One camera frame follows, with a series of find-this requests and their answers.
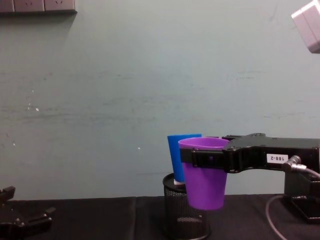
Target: mesh pencil holder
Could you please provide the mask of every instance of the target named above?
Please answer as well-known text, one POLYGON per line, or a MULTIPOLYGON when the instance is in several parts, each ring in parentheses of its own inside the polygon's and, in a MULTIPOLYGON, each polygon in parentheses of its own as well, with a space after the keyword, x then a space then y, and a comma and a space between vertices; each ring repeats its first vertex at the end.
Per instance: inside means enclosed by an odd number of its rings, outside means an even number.
POLYGON ((210 233, 208 214, 188 204, 184 184, 174 184, 174 174, 163 179, 165 219, 164 230, 172 240, 203 240, 210 233))

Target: white device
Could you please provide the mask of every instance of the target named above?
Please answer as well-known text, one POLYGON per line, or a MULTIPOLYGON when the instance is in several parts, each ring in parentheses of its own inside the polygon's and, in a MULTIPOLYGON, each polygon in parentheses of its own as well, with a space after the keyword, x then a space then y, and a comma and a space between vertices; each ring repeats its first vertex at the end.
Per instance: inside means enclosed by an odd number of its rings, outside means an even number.
POLYGON ((320 54, 320 2, 313 0, 291 15, 307 48, 320 54))

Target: cable connector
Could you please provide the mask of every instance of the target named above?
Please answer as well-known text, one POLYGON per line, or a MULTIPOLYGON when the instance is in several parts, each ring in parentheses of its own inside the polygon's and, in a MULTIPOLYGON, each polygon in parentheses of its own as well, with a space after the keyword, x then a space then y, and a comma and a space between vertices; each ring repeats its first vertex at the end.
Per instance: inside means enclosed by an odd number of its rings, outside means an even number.
POLYGON ((301 164, 301 158, 299 156, 294 155, 283 163, 281 168, 285 173, 304 173, 306 172, 307 166, 301 164))

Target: wall socket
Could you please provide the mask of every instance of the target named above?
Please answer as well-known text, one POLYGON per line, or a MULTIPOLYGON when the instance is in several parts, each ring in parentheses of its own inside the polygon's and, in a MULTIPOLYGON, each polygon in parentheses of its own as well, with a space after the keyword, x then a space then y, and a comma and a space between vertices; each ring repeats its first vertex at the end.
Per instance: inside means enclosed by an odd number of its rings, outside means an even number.
POLYGON ((13 0, 16 13, 44 12, 44 0, 13 0))
POLYGON ((0 13, 13 13, 14 0, 0 0, 0 13))
POLYGON ((75 11, 75 0, 44 0, 44 9, 49 11, 75 11))

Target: label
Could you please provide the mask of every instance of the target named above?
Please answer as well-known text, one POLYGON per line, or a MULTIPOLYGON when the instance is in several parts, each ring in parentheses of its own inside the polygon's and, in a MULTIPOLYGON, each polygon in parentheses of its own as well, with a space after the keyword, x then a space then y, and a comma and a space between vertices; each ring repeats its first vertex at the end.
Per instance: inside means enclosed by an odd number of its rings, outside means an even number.
POLYGON ((289 160, 288 155, 284 154, 267 154, 266 161, 269 164, 284 164, 289 160))
POLYGON ((185 184, 184 182, 176 181, 175 179, 173 179, 173 183, 174 183, 174 185, 184 185, 185 184))

